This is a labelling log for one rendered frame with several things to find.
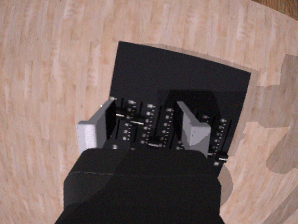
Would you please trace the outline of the black lighting desk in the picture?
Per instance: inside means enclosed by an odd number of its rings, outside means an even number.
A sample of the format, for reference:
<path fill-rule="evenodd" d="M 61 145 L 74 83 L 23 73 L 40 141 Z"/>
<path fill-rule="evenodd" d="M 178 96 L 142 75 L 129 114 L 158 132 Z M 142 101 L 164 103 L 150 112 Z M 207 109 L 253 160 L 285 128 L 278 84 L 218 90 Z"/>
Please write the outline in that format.
<path fill-rule="evenodd" d="M 102 148 L 185 150 L 173 127 L 174 101 L 183 101 L 211 126 L 207 160 L 218 177 L 250 77 L 218 62 L 119 41 L 109 93 L 116 100 L 116 126 Z"/>

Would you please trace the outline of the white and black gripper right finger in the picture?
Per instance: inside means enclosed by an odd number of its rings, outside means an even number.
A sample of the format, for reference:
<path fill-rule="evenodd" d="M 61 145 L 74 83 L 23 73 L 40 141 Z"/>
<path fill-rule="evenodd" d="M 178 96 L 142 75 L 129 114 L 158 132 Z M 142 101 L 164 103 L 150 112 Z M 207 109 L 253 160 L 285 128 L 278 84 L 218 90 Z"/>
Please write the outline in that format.
<path fill-rule="evenodd" d="M 183 101 L 174 101 L 173 127 L 185 150 L 197 150 L 207 158 L 211 127 L 200 123 Z"/>

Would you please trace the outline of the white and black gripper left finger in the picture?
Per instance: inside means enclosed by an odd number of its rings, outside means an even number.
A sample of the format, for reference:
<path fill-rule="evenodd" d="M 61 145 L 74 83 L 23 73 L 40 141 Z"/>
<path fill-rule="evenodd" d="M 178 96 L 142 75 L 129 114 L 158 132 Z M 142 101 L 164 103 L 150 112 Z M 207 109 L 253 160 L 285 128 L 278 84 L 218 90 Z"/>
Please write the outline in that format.
<path fill-rule="evenodd" d="M 79 154 L 89 148 L 102 148 L 116 126 L 116 101 L 107 100 L 88 120 L 77 125 Z"/>

